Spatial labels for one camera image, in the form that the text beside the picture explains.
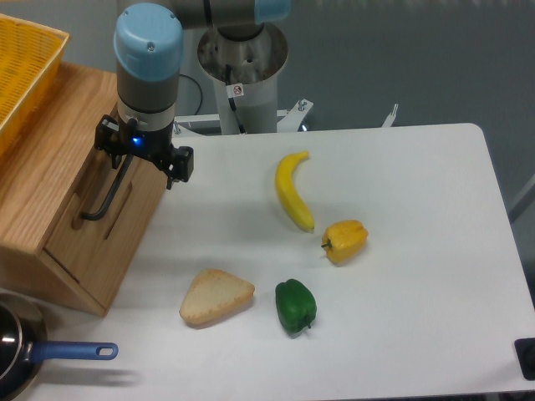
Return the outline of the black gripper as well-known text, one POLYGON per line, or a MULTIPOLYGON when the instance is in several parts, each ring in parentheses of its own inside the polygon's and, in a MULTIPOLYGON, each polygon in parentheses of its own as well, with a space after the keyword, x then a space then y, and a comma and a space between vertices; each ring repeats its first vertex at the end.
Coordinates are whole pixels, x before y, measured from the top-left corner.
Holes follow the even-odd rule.
POLYGON ((119 123, 105 114, 95 128, 94 147, 104 151, 118 169, 124 155, 133 155, 153 163, 167 175, 166 189, 176 182, 187 182, 194 170, 194 150, 175 148, 171 143, 173 123, 156 131, 144 131, 135 119, 119 123))

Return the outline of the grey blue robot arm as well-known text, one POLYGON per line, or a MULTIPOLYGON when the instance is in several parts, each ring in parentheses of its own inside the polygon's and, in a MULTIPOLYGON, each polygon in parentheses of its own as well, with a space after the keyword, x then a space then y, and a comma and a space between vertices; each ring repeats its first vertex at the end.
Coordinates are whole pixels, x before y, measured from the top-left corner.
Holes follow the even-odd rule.
POLYGON ((212 78, 222 132, 270 133, 277 128, 277 77, 288 44, 276 22, 288 1, 132 1, 117 18, 116 118, 99 122, 94 145, 124 171, 148 160, 169 183, 186 181, 193 152, 171 142, 183 33, 203 28, 197 57, 212 78))

